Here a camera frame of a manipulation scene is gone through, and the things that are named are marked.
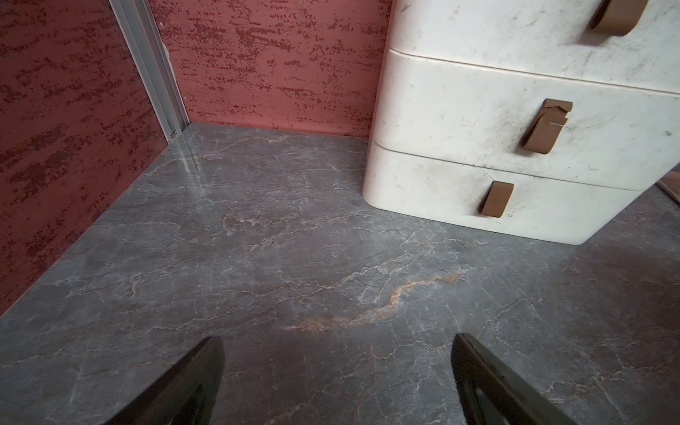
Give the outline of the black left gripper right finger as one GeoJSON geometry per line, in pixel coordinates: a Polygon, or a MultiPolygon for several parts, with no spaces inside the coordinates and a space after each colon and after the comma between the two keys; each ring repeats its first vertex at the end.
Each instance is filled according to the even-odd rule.
{"type": "Polygon", "coordinates": [[[468,424],[576,424],[469,333],[455,335],[451,363],[468,424]]]}

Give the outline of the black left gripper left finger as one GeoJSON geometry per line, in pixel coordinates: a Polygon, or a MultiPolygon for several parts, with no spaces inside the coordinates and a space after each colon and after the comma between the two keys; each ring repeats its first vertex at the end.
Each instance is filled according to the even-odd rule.
{"type": "Polygon", "coordinates": [[[108,423],[210,423],[224,365],[222,340],[208,336],[108,423]]]}

